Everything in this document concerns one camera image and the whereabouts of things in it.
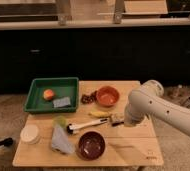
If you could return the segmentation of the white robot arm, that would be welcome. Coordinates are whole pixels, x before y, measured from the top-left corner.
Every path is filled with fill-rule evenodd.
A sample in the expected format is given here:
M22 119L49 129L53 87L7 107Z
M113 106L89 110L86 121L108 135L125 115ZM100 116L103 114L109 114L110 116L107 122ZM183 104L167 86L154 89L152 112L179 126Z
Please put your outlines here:
M136 126L146 115L153 115L190 137L190 109L162 98L164 88L156 80L148 80L128 95L124 125Z

